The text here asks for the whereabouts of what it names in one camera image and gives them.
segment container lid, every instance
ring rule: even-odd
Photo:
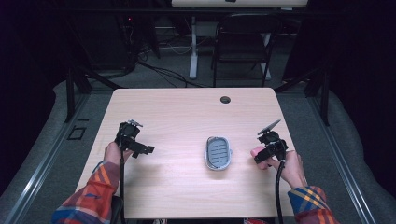
[[[231,154],[230,145],[224,137],[209,137],[206,142],[205,161],[211,170],[224,170],[230,165]]]

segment hand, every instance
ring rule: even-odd
[[[124,161],[126,162],[134,152],[130,149],[126,149],[122,153],[123,153]],[[105,148],[105,157],[103,158],[103,160],[110,161],[117,165],[120,165],[120,159],[121,159],[121,149],[119,148],[119,146],[117,146],[115,142],[109,143],[108,146]]]
[[[280,161],[275,161],[272,158],[266,161],[276,169],[279,168]],[[305,180],[303,161],[296,151],[287,152],[285,168],[283,169],[281,176],[282,179],[289,183],[292,189],[308,186]]]

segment orange and blue plaid sleeve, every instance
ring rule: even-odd
[[[309,186],[288,192],[297,223],[338,224],[329,206],[323,189]]]
[[[51,223],[110,223],[111,197],[120,180],[120,167],[100,162],[87,185],[70,196],[53,214]]]

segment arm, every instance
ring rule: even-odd
[[[126,150],[127,160],[133,152]],[[110,143],[87,185],[70,196],[53,214],[51,223],[109,223],[111,197],[120,181],[120,149]]]
[[[268,159],[266,162],[276,169],[279,168],[279,161]],[[292,188],[288,195],[297,223],[339,223],[326,204],[324,191],[306,183],[303,161],[296,151],[287,153],[282,178]]]

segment table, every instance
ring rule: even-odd
[[[308,0],[236,0],[235,2],[226,2],[225,0],[172,0],[173,7],[279,7],[289,10],[291,7],[305,7]],[[191,18],[191,65],[190,78],[197,78],[198,68],[198,49],[197,49],[197,22],[195,17]],[[265,70],[266,64],[261,64],[262,71]],[[268,71],[266,79],[271,79]]]
[[[220,98],[231,102],[224,104]],[[85,186],[104,148],[121,122],[143,124],[136,140],[155,146],[152,154],[125,164],[125,217],[211,218],[276,217],[276,170],[260,170],[250,150],[257,133],[277,119],[273,129],[294,150],[275,92],[269,88],[121,89],[114,91],[77,189]],[[229,167],[210,170],[204,160],[210,136],[228,139]],[[292,216],[281,180],[284,216]]]

